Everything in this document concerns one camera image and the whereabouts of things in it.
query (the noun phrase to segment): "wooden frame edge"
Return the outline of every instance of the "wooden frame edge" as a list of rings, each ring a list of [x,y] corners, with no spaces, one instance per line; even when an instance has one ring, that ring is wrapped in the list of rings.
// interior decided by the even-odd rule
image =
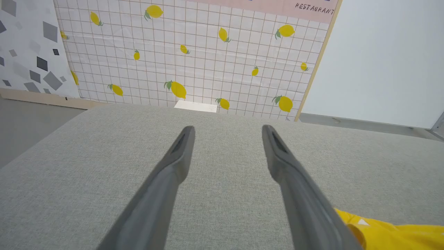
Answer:
[[[314,77],[316,76],[317,68],[319,67],[319,64],[321,64],[322,56],[324,55],[325,48],[327,47],[327,43],[329,42],[330,34],[332,33],[333,26],[336,22],[336,17],[339,13],[339,10],[341,9],[341,4],[342,4],[342,0],[338,0],[337,4],[336,4],[335,13],[333,14],[332,21],[330,22],[330,25],[329,25],[329,29],[327,30],[327,34],[325,35],[325,40],[322,45],[321,52],[319,53],[319,58],[318,58],[319,63],[317,63],[314,66],[313,74],[311,74],[307,89],[305,90],[304,97],[302,98],[301,105],[299,105],[299,109],[297,111],[296,117],[294,118],[294,121],[299,120],[299,116],[301,115],[302,108],[304,107],[305,100],[307,99],[308,92],[310,91],[310,88],[311,88],[311,84],[313,83]]]
[[[80,98],[61,97],[53,94],[35,93],[26,90],[2,89],[0,95],[4,99],[35,102],[41,104],[63,106],[75,109],[92,109],[96,106],[106,105],[108,103],[90,101]]]

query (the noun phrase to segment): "gray fabric surface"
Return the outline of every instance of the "gray fabric surface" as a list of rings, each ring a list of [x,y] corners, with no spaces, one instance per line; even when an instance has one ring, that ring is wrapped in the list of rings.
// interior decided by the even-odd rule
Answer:
[[[196,129],[166,249],[292,249],[266,167],[271,124],[334,206],[444,225],[444,144],[395,134],[140,105],[75,117],[0,170],[0,249],[95,249],[181,129]]]

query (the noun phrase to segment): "lemon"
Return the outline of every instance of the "lemon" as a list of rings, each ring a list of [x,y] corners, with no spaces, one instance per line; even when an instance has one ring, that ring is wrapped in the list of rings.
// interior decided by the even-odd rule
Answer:
[[[302,71],[307,71],[308,70],[307,64],[306,63],[302,63],[301,64],[301,69],[302,69]]]
[[[226,33],[226,30],[224,28],[221,28],[219,30],[219,37],[222,41],[229,43],[231,39],[228,37],[228,34]]]
[[[256,76],[258,73],[259,73],[259,68],[257,66],[255,66],[253,71],[251,72],[251,75]]]
[[[134,50],[134,60],[139,60],[140,59],[140,53],[139,51],[136,49]]]
[[[67,35],[65,34],[65,32],[60,31],[60,35],[62,35],[62,38],[63,38],[63,39],[69,40],[69,36],[67,36]]]
[[[276,31],[276,34],[274,35],[274,38],[277,39],[278,37],[281,37],[281,36],[289,37],[289,36],[291,36],[293,34],[294,34],[293,27],[291,25],[286,24],[286,25],[280,27]]]
[[[184,54],[189,54],[190,51],[185,47],[185,45],[180,46],[180,51],[182,51]]]
[[[112,90],[112,92],[114,92],[114,94],[118,95],[118,96],[123,96],[123,90],[114,84],[108,84],[108,87]]]
[[[168,88],[168,90],[171,89],[171,92],[173,92],[173,94],[179,98],[186,98],[186,90],[185,87],[176,82],[176,81],[167,81],[165,82],[165,84],[163,85],[163,87],[165,88],[165,86]]]
[[[71,70],[72,77],[74,78],[75,85],[79,85],[79,79],[74,71]]]
[[[279,108],[281,108],[282,111],[290,112],[291,108],[293,107],[293,102],[288,97],[278,96],[274,97],[271,102],[275,102],[275,104],[279,103]]]
[[[94,12],[91,11],[91,21],[98,26],[103,26],[102,21],[99,20],[99,17],[97,16],[97,14],[95,14]]]
[[[230,108],[230,103],[223,98],[216,99],[216,102],[218,102],[221,105],[221,108],[223,109],[228,110]]]
[[[162,9],[157,5],[151,5],[147,8],[145,11],[145,20],[148,21],[147,17],[149,19],[151,18],[159,18],[163,14]]]

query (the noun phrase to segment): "yellow cloth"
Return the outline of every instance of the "yellow cloth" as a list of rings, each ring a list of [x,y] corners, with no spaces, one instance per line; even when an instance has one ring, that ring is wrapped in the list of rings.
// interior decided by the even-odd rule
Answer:
[[[429,225],[395,226],[336,209],[365,250],[443,250],[444,227]]]

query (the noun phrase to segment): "grid pattern backdrop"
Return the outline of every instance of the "grid pattern backdrop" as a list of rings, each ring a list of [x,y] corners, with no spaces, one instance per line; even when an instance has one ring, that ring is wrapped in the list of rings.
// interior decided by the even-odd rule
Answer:
[[[146,20],[151,5],[163,10]],[[179,100],[164,88],[176,81],[186,101],[218,104],[219,113],[294,121],[329,24],[183,0],[55,0],[68,63],[82,98],[174,107]],[[103,22],[95,25],[94,12]],[[295,33],[275,38],[283,25]],[[220,28],[231,41],[223,42]],[[186,46],[189,54],[181,51]],[[135,60],[137,50],[140,59]],[[306,63],[308,70],[301,69]],[[252,76],[254,67],[258,74]],[[120,86],[123,96],[109,84]],[[290,112],[272,100],[286,96]]]

